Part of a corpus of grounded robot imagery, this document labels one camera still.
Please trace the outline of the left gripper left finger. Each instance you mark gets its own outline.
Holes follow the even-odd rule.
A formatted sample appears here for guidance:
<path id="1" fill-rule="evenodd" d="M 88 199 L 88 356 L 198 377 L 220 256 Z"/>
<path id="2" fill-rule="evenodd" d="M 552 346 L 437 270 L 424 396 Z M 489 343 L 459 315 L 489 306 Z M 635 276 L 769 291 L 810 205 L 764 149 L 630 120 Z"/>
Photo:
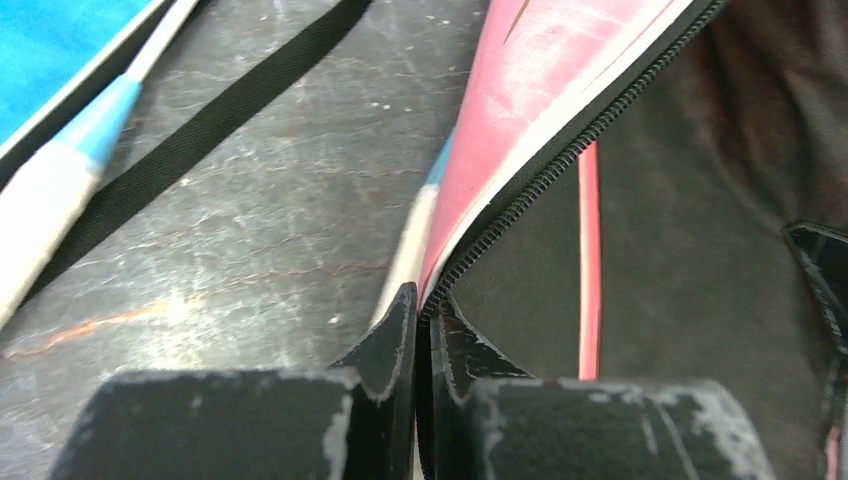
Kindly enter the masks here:
<path id="1" fill-rule="evenodd" d="M 54 479 L 407 479 L 417 292 L 318 370 L 124 372 L 76 421 Z"/>

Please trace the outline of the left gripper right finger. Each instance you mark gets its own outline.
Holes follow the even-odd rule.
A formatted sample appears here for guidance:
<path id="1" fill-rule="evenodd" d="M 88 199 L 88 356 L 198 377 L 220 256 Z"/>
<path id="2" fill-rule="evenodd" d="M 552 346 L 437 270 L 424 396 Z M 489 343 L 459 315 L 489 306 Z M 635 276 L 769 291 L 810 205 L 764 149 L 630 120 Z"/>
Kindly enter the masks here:
<path id="1" fill-rule="evenodd" d="M 749 418 L 714 382 L 538 379 L 449 302 L 430 323 L 433 479 L 771 479 Z"/>

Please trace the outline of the pink racket cover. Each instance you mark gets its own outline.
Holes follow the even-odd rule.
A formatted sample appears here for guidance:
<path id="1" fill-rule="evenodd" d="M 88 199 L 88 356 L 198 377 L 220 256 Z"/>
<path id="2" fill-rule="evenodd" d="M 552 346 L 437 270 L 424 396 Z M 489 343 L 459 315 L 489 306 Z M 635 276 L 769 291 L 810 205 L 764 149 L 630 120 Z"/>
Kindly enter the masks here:
<path id="1" fill-rule="evenodd" d="M 421 282 L 428 479 L 847 475 L 847 5 L 494 1 Z"/>

